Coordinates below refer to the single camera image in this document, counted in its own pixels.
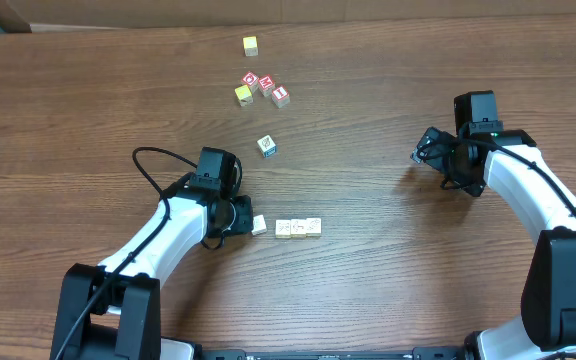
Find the wooden block star drawing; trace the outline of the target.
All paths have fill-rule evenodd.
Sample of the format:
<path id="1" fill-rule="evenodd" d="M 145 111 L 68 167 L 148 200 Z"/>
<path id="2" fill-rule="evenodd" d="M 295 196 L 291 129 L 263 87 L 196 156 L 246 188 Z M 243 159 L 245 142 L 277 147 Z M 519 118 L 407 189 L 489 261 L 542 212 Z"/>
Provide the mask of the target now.
<path id="1" fill-rule="evenodd" d="M 257 236 L 267 232 L 267 226 L 263 215 L 256 215 L 253 217 L 253 229 L 251 234 Z"/>

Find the wooden block blue side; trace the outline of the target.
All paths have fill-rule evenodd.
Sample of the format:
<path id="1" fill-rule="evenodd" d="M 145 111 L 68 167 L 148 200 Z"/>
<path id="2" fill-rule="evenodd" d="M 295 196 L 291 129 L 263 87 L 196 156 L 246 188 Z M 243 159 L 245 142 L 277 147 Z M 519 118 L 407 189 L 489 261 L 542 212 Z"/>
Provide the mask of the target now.
<path id="1" fill-rule="evenodd" d="M 260 152 L 264 158 L 270 157 L 277 152 L 277 145 L 270 135 L 266 135 L 257 141 Z"/>

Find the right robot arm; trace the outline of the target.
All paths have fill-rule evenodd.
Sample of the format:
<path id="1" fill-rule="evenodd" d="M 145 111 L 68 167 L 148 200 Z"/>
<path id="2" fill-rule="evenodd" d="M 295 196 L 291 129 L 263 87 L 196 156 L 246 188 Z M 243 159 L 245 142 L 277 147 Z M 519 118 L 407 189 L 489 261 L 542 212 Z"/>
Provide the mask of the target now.
<path id="1" fill-rule="evenodd" d="M 442 359 L 576 359 L 576 197 L 523 130 L 507 130 L 493 91 L 455 97 L 456 132 L 428 128 L 411 154 L 444 177 L 441 188 L 496 192 L 535 245 L 520 313 L 468 335 Z"/>

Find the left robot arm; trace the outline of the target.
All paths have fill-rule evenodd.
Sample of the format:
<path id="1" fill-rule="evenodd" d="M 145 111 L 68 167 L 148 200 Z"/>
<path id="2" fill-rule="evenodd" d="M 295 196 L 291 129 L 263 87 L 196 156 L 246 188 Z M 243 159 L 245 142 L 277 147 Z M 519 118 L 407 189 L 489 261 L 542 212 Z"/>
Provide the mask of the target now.
<path id="1" fill-rule="evenodd" d="M 161 289 L 195 245 L 253 229 L 251 199 L 239 192 L 239 158 L 205 147 L 191 172 L 167 188 L 150 220 L 96 266 L 64 275 L 50 356 L 53 359 L 177 359 L 201 356 L 199 345 L 161 333 Z"/>

